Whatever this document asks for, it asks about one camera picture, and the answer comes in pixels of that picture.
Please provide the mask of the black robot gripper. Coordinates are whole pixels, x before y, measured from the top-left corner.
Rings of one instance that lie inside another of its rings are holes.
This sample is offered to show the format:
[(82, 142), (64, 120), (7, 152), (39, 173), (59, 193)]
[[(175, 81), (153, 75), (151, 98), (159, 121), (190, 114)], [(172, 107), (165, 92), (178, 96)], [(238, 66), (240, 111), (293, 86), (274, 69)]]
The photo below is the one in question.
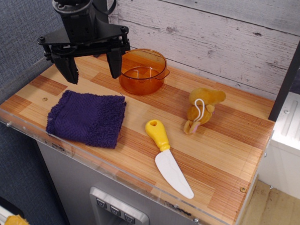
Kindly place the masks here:
[(93, 0), (52, 0), (63, 27), (38, 38), (47, 60), (54, 62), (67, 82), (77, 84), (79, 72), (74, 57), (106, 54), (114, 79), (121, 75), (122, 55), (130, 49), (129, 29), (102, 22)]

